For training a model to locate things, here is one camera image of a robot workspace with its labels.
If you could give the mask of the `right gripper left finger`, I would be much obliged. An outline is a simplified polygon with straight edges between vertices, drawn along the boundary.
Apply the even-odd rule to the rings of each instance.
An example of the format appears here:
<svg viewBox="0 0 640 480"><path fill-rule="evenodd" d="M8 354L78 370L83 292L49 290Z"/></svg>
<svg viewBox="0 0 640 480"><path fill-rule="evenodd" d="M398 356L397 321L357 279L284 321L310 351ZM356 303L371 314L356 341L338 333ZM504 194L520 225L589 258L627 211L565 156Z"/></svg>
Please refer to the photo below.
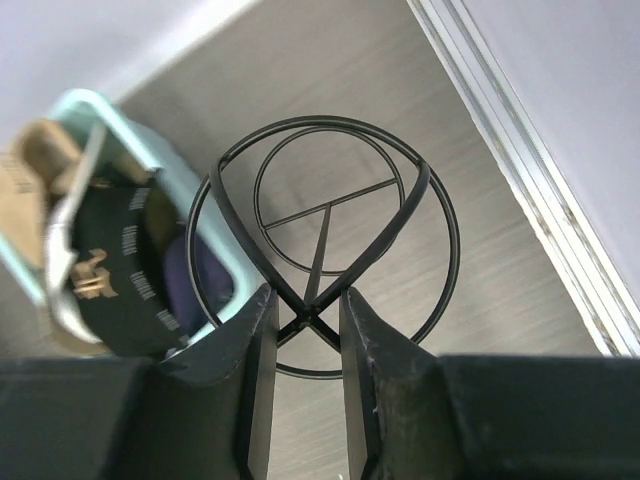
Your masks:
<svg viewBox="0 0 640 480"><path fill-rule="evenodd" d="M267 284L221 327L145 378L119 453L122 479L264 479L278 299Z"/></svg>

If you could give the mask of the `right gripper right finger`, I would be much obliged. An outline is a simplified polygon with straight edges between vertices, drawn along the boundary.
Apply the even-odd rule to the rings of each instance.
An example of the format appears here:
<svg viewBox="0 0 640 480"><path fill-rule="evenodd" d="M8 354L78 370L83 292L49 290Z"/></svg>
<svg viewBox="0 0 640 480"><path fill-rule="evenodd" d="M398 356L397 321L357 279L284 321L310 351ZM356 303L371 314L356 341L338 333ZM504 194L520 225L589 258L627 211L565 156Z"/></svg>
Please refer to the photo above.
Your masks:
<svg viewBox="0 0 640 480"><path fill-rule="evenodd" d="M456 417L450 359L390 326L353 287L340 296L339 327L351 478L479 478Z"/></svg>

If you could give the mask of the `black cap gold logo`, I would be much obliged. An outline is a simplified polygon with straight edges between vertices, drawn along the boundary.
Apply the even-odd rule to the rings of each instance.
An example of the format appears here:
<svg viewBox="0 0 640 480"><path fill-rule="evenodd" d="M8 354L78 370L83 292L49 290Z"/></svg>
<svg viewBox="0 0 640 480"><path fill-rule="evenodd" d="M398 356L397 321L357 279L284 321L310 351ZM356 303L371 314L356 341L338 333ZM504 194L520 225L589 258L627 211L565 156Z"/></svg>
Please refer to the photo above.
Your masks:
<svg viewBox="0 0 640 480"><path fill-rule="evenodd" d="M87 327L114 354L160 356L188 344L164 280L164 254L177 235L177 211L156 178L87 189L68 285Z"/></svg>

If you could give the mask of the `tan cap black logo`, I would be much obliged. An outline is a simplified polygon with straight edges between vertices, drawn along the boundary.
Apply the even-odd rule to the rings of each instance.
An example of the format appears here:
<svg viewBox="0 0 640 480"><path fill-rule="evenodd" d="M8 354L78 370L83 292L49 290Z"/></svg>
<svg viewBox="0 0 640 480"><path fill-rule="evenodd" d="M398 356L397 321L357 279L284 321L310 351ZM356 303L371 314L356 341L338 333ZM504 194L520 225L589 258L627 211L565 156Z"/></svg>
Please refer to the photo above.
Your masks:
<svg viewBox="0 0 640 480"><path fill-rule="evenodd" d="M43 267L50 206L65 194L81 157L65 128L45 118L27 124L1 153L1 233L33 269Z"/></svg>

